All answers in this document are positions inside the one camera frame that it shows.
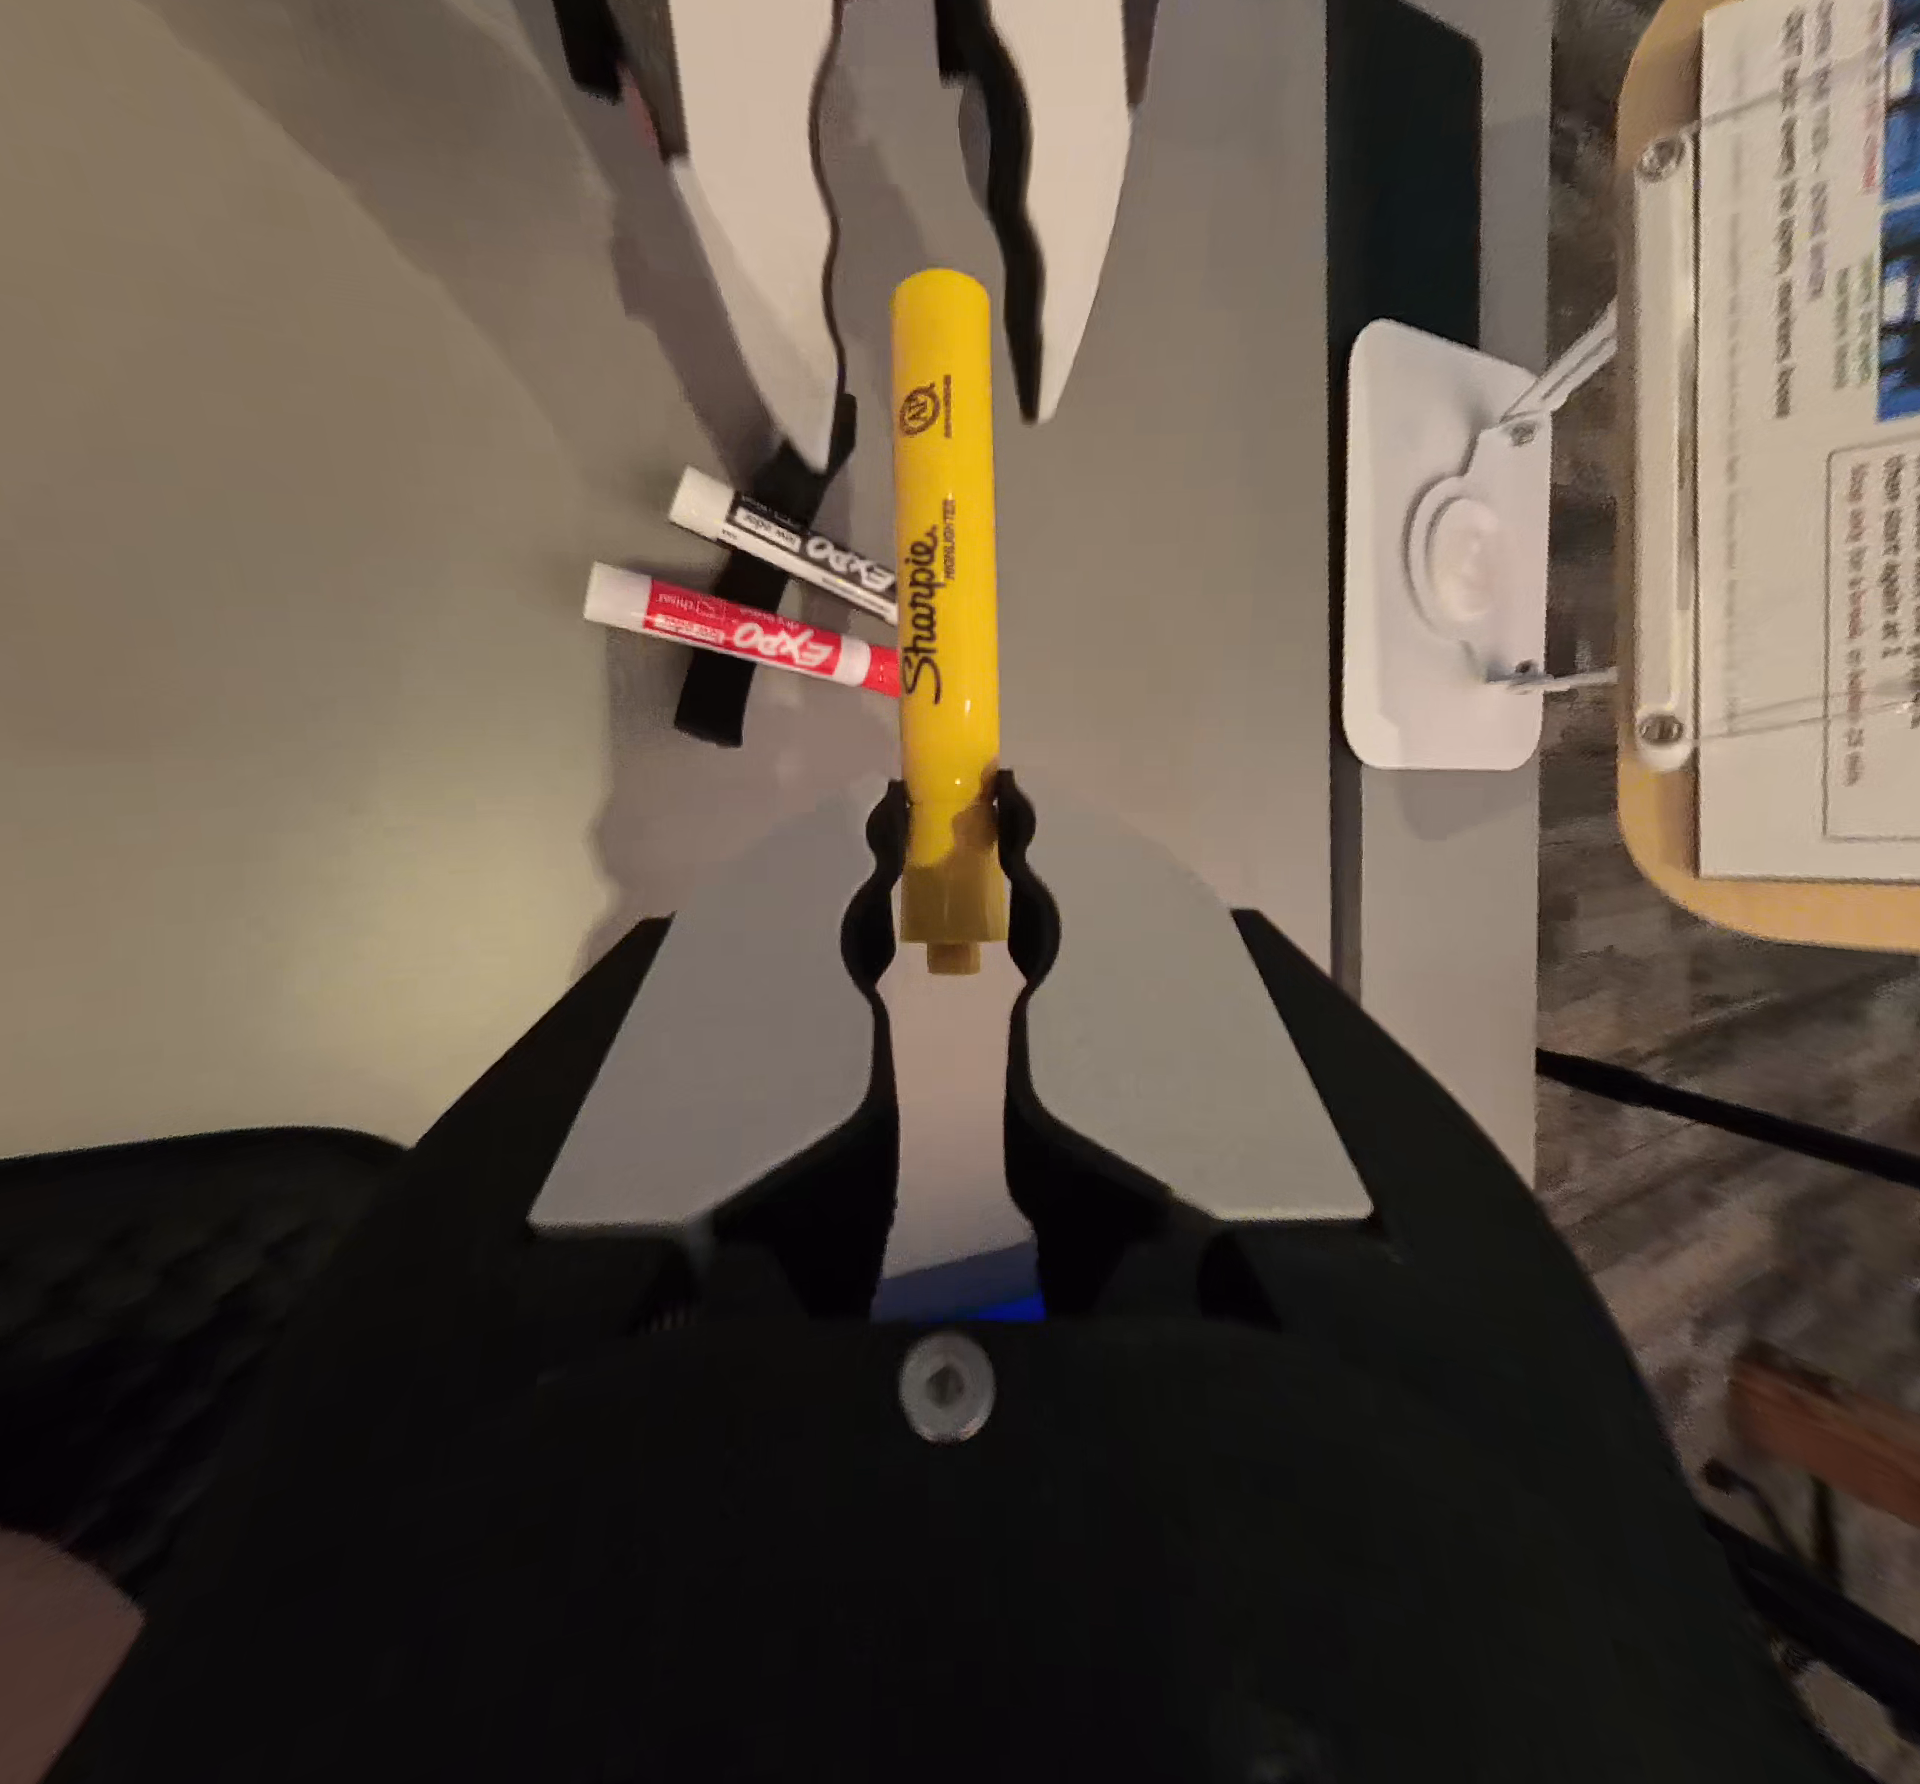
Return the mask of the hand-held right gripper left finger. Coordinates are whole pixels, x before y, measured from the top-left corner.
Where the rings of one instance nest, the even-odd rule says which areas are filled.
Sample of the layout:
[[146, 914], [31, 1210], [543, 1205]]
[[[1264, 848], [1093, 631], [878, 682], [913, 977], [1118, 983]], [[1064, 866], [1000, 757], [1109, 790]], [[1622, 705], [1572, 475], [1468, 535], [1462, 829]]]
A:
[[659, 934], [529, 1206], [543, 1238], [655, 1231], [765, 1253], [816, 1314], [869, 1317], [898, 1202], [878, 994], [903, 797], [855, 783], [723, 866]]

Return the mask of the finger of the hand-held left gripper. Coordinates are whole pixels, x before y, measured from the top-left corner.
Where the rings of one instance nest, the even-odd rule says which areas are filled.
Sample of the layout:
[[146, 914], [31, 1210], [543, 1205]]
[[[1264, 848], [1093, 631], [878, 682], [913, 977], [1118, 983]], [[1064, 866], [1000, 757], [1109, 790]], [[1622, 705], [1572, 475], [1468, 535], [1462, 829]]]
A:
[[950, 74], [982, 112], [982, 209], [1021, 420], [1068, 389], [1129, 159], [1122, 0], [941, 0]]
[[820, 174], [820, 88], [844, 0], [665, 0], [681, 196], [737, 355], [771, 424], [831, 459], [845, 353], [831, 317], [838, 221]]

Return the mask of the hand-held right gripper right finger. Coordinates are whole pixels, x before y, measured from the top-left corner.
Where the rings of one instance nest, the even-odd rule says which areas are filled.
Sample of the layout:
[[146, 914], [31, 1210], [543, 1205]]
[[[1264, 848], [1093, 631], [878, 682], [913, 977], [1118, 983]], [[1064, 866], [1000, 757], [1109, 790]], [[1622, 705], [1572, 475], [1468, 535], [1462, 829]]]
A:
[[1372, 1202], [1235, 909], [1164, 847], [1000, 772], [1021, 988], [1005, 1173], [1049, 1317], [1186, 1313], [1246, 1226], [1362, 1226]]

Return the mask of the red dry erase marker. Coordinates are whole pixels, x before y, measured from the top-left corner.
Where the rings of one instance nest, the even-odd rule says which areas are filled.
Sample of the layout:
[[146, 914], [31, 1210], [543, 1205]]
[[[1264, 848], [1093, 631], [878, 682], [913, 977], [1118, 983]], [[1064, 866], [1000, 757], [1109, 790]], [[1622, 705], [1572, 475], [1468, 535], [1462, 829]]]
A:
[[844, 687], [898, 699], [898, 654], [887, 644], [763, 613], [708, 590], [594, 564], [581, 618], [749, 667], [783, 669]]

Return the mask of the black dry erase marker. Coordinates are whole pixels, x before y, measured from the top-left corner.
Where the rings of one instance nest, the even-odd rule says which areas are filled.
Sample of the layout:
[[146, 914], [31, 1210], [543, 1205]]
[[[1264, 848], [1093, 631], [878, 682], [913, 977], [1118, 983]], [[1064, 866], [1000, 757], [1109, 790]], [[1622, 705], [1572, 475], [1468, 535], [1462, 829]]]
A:
[[669, 521], [708, 543], [744, 553], [885, 624], [898, 622], [895, 568], [852, 550], [728, 484], [685, 467]]

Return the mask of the yellow highlighter marker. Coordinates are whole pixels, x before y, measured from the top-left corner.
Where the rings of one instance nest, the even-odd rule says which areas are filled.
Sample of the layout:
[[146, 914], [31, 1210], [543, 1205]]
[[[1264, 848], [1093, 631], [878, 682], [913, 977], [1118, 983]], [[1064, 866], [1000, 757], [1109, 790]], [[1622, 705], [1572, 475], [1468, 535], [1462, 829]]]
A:
[[986, 289], [924, 269], [891, 300], [898, 934], [931, 977], [1007, 937], [998, 869], [998, 567]]

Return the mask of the white sign holder base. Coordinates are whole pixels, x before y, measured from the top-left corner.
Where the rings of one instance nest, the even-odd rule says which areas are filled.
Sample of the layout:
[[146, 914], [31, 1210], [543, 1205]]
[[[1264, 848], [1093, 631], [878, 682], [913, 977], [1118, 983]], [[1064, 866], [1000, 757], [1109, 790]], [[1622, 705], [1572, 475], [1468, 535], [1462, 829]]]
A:
[[1529, 374], [1394, 320], [1347, 355], [1342, 729], [1382, 772], [1516, 772], [1541, 737], [1551, 424]]

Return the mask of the clear acrylic sign holder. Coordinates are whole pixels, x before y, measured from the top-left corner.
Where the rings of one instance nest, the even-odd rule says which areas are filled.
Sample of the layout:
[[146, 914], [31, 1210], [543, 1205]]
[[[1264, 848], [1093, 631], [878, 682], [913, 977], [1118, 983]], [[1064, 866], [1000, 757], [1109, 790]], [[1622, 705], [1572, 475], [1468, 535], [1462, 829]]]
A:
[[1618, 296], [1508, 403], [1483, 449], [1529, 449], [1569, 396], [1622, 357], [1626, 669], [1554, 676], [1480, 662], [1508, 696], [1620, 685], [1629, 747], [1670, 778], [1698, 755], [1698, 121], [1650, 138], [1620, 192]]

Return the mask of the printed instruction sheet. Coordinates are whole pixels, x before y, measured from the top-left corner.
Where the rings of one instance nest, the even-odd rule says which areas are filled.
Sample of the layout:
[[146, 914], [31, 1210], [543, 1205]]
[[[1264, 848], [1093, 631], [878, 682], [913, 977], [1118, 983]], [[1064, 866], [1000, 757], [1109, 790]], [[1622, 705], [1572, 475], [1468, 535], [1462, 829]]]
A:
[[1917, 883], [1917, 0], [1701, 33], [1698, 866]]

